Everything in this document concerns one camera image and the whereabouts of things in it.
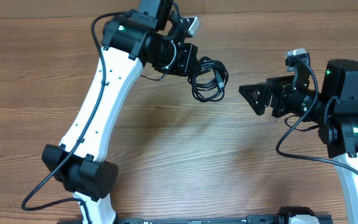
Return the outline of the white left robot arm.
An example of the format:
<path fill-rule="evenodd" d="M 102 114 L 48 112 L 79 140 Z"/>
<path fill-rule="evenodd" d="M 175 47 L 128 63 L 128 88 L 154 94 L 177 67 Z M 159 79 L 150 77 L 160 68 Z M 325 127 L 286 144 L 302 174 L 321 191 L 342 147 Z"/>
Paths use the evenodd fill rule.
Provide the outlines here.
<path fill-rule="evenodd" d="M 141 1 L 136 10 L 106 16 L 96 41 L 99 62 L 80 111 L 56 146 L 46 145 L 42 160 L 78 202 L 82 223 L 114 223 L 110 191 L 118 167 L 106 160 L 114 124 L 126 96 L 145 65 L 187 77 L 200 69 L 197 47 L 187 39 L 200 27 L 196 16 L 181 16 L 173 1 Z"/>

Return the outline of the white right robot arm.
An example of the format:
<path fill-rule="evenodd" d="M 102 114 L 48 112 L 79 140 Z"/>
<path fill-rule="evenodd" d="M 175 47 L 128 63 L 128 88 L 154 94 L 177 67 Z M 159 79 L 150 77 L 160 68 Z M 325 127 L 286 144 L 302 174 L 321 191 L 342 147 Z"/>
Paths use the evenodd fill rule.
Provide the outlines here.
<path fill-rule="evenodd" d="M 242 85 L 239 93 L 259 116 L 272 107 L 272 115 L 297 116 L 298 122 L 314 122 L 328 150 L 328 158 L 293 155 L 283 157 L 332 164 L 341 182 L 349 223 L 358 223 L 358 61 L 334 59 L 327 63 L 322 87 L 309 88 L 316 76 L 301 60 L 289 60 L 295 74 Z"/>

